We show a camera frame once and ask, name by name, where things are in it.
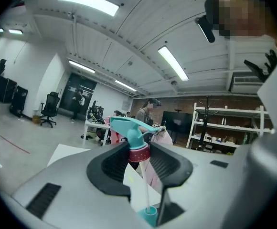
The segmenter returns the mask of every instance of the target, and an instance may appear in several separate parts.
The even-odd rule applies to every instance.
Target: white desk
[[[104,138],[104,141],[102,143],[102,146],[106,145],[106,140],[107,140],[107,136],[108,136],[108,132],[109,132],[110,126],[103,125],[103,124],[96,124],[96,123],[89,122],[88,120],[85,120],[85,127],[84,127],[84,132],[83,132],[82,147],[85,146],[86,132],[87,132],[87,128],[89,126],[90,127],[95,127],[95,128],[101,128],[101,129],[105,129],[106,130],[105,138]]]
[[[88,150],[89,149],[59,144],[56,150],[54,151],[53,156],[51,157],[47,166],[51,165],[53,162],[63,157],[78,154]],[[140,175],[129,164],[127,165],[125,170],[123,184],[130,187],[130,204],[133,210],[135,212],[138,212],[141,209],[144,209],[146,207],[145,183],[143,181],[143,178],[140,177]],[[148,193],[150,205],[159,204],[161,202],[161,195],[149,185]]]

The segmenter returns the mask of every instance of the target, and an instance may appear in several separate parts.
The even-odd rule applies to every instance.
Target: teal spray nozzle
[[[160,127],[154,128],[142,121],[129,117],[111,117],[110,125],[113,131],[116,131],[128,139],[131,150],[145,147],[147,144],[144,142],[143,136],[147,133],[160,130]],[[148,131],[142,134],[139,125],[146,128]]]

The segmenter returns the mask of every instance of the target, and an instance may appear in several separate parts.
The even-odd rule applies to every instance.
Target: white shelf
[[[200,137],[199,136],[195,136],[195,135],[192,135],[191,136],[192,139],[197,139],[197,140],[200,140]],[[221,142],[217,142],[217,141],[211,141],[209,139],[204,139],[205,141],[205,144],[218,144],[218,145],[222,145],[222,146],[228,146],[228,147],[239,147],[240,145],[237,145],[237,144],[232,144],[232,143],[221,143]]]
[[[196,109],[200,113],[205,112],[204,107],[196,107]],[[214,114],[215,112],[219,111],[216,115],[219,116],[234,116],[234,117],[255,117],[260,118],[261,111],[260,110],[245,110],[245,109],[223,109],[223,108],[209,108],[209,114]]]
[[[197,125],[203,125],[203,122],[195,121]],[[260,132],[260,129],[253,129],[247,127],[240,127],[240,126],[232,126],[232,125],[218,125],[208,123],[208,127],[217,128],[217,129],[226,129],[226,130],[234,130],[234,131],[243,131],[243,132]]]
[[[232,126],[232,125],[218,125],[218,124],[212,124],[207,123],[207,127],[210,128],[217,128],[217,129],[224,129],[224,130],[232,130],[232,131],[241,131],[241,132],[253,132],[258,133],[259,136],[262,136],[264,133],[270,133],[271,130],[265,129],[265,119],[269,119],[269,113],[267,111],[264,111],[264,106],[259,107],[260,110],[245,110],[245,109],[226,109],[226,108],[209,108],[209,115],[212,115],[216,112],[218,112],[216,115],[218,116],[231,116],[231,117],[243,117],[243,118],[252,118],[253,126],[256,127],[255,118],[259,119],[260,122],[260,128],[247,128],[247,127],[240,127],[240,126]],[[204,114],[205,108],[204,107],[197,107],[197,103],[194,104],[194,112],[192,115],[192,125],[191,130],[189,134],[189,138],[186,144],[186,147],[190,148],[191,139],[197,139],[199,140],[199,137],[193,136],[192,134],[195,133],[195,128],[197,125],[203,125],[203,122],[199,122],[198,120],[198,112]],[[221,143],[221,142],[212,142],[214,144],[223,145],[223,146],[231,146],[231,147],[238,147],[239,145],[236,144],[230,144],[230,143]]]

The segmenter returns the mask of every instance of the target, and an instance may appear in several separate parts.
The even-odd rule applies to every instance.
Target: ceiling light
[[[129,88],[130,90],[132,90],[132,91],[134,91],[134,92],[137,91],[137,90],[133,89],[132,87],[129,87],[129,86],[127,86],[126,84],[123,84],[122,82],[120,82],[120,81],[118,81],[118,80],[116,80],[115,82],[118,83],[118,84],[120,84],[120,85],[122,85],[122,86],[124,86],[124,87],[126,87],[126,88]]]
[[[119,8],[119,6],[111,2],[108,2],[106,0],[62,0],[62,1],[75,2],[82,5],[86,5],[94,9],[100,10],[104,13],[107,13],[111,16],[114,16],[116,11]]]
[[[174,71],[178,74],[182,81],[188,81],[186,73],[167,47],[160,48],[158,52],[170,64],[170,66],[174,69]]]
[[[84,69],[84,70],[89,71],[89,72],[91,72],[91,73],[95,73],[95,70],[92,70],[92,69],[90,69],[90,68],[87,68],[87,67],[85,67],[85,66],[83,66],[83,65],[81,65],[81,64],[78,64],[78,63],[74,62],[74,61],[69,60],[68,62],[69,62],[70,64],[74,65],[74,66],[77,66],[77,67],[81,68],[81,69]]]
[[[19,34],[19,35],[22,35],[22,34],[23,34],[23,32],[22,32],[21,30],[9,29],[8,31],[9,31],[10,33],[12,33],[12,34]]]

